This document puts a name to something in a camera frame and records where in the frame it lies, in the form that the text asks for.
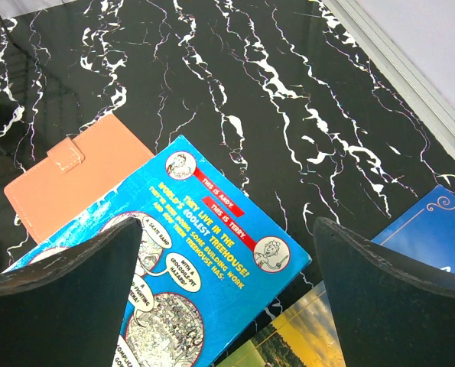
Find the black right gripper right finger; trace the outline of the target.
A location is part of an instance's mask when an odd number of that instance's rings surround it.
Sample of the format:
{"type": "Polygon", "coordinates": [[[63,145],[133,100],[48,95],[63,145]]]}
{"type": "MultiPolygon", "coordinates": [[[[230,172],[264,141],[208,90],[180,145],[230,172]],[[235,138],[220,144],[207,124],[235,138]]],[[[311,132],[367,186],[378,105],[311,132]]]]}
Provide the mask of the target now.
{"type": "Polygon", "coordinates": [[[455,274],[324,217],[313,240],[347,366],[455,366],[455,274]]]}

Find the yellow teal Penguin paperback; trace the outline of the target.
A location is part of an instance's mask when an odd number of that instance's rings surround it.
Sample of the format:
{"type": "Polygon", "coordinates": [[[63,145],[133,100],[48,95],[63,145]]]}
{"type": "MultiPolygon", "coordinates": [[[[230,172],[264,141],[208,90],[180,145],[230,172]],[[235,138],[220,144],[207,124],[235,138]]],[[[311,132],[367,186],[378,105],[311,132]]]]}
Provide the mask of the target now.
{"type": "Polygon", "coordinates": [[[220,366],[344,366],[323,282],[228,354],[220,366]]]}

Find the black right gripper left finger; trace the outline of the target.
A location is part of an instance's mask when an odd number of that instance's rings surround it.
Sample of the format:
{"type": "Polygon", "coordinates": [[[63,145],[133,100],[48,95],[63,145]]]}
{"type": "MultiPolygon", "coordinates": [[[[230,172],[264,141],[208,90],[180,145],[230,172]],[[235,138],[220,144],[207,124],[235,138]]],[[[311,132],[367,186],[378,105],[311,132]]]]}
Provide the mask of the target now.
{"type": "Polygon", "coordinates": [[[134,218],[0,274],[0,366],[111,366],[142,228],[134,218]]]}

